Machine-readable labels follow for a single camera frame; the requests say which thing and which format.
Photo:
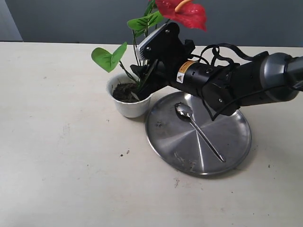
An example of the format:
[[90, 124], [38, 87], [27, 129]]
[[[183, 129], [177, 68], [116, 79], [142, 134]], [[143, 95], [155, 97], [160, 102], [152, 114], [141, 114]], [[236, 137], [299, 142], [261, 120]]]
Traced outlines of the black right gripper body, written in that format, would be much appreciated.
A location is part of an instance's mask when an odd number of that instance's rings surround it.
[[186, 39], [182, 43], [185, 47], [185, 54], [173, 52], [165, 54], [158, 59], [163, 62], [169, 87], [199, 95], [203, 85], [209, 80], [209, 76], [213, 73], [213, 66], [210, 63], [201, 63], [200, 60], [192, 60], [196, 57], [192, 52], [195, 49], [193, 40]]

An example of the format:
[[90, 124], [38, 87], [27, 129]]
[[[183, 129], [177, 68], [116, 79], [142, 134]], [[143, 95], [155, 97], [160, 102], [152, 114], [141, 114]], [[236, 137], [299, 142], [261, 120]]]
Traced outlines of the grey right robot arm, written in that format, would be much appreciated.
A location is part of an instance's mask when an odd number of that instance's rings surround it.
[[153, 45], [147, 66], [131, 65], [144, 81], [139, 98], [167, 86], [201, 99], [210, 117], [232, 115], [243, 106], [287, 102], [303, 89], [303, 60], [286, 53], [247, 56], [232, 44], [208, 46], [213, 59], [194, 55], [192, 40]]

